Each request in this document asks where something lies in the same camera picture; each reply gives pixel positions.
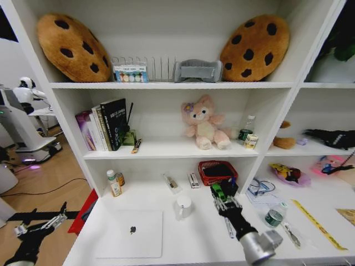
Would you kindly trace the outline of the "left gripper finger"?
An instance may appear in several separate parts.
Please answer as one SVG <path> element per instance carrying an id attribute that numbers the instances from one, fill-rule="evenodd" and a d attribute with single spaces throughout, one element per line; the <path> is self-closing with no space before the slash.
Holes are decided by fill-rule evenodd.
<path id="1" fill-rule="evenodd" d="M 49 220 L 44 225 L 42 225 L 40 227 L 40 230 L 51 229 L 51 228 L 56 229 L 67 219 L 68 219 L 68 217 L 67 217 L 67 202 L 64 202 L 60 211 L 59 211 L 59 214 L 57 216 L 53 217 L 51 220 Z"/>
<path id="2" fill-rule="evenodd" d="M 21 221 L 20 225 L 14 228 L 14 232 L 17 237 L 27 233 L 27 228 L 33 220 L 33 216 L 36 212 L 37 209 L 34 209 L 31 212 L 18 212 L 8 218 L 8 221 Z"/>

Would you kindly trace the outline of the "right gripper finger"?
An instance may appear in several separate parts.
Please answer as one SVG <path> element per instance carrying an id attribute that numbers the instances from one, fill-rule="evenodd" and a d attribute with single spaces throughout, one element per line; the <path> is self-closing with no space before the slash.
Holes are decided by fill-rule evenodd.
<path id="1" fill-rule="evenodd" d="M 238 209 L 239 211 L 242 210 L 242 205 L 239 204 L 234 196 L 228 195 L 226 197 L 225 205 L 227 209 Z"/>
<path id="2" fill-rule="evenodd" d="M 215 205 L 217 211 L 218 212 L 227 211 L 227 205 L 226 205 L 227 197 L 226 196 L 218 196 L 215 194 L 213 194 L 212 196 L 214 198 L 214 205 Z"/>

